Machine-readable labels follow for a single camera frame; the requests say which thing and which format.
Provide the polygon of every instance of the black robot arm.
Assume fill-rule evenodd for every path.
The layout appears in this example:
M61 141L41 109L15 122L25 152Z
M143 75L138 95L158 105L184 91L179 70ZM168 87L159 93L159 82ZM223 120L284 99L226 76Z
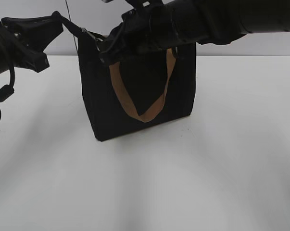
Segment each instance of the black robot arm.
M134 9L98 43L106 65L188 43L226 45L249 33L290 32L290 0L126 1Z

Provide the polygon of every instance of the black tote bag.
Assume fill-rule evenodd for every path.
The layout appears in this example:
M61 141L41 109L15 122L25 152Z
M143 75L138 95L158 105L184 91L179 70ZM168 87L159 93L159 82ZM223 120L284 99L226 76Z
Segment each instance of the black tote bag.
M196 91L196 44L104 66L94 39L60 18L78 37L85 108L99 141L189 116Z

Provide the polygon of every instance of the metal clip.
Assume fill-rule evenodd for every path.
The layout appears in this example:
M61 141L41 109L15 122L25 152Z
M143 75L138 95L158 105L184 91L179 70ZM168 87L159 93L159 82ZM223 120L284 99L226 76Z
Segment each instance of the metal clip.
M88 32L88 31L86 30L86 28L82 28L82 32L83 32L83 33L87 33L87 34L88 34L90 37L92 37L96 42L103 42L103 39L94 36L93 34L91 34L90 32Z

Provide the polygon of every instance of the white tabletop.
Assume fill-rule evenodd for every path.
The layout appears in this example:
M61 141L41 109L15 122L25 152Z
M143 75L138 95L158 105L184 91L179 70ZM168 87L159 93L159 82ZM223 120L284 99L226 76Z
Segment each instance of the white tabletop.
M102 143L49 60L1 105L0 231L290 231L290 57L198 57L191 117Z

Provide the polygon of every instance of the brown bag handle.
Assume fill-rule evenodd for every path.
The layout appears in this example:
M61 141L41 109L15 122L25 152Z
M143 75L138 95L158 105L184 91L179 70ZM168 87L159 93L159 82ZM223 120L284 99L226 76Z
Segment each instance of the brown bag handle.
M121 103L124 111L132 118L137 119L141 122L148 123L155 119L157 115L163 110L167 95L167 88L169 79L173 73L176 59L173 56L172 50L168 49L166 53L166 60L167 60L167 81L165 85L164 93L149 107L149 109L142 115L139 115L136 107L126 90L124 82L120 75L120 62L115 63L114 65L110 66L111 72L111 80L113 89L117 95L119 102Z

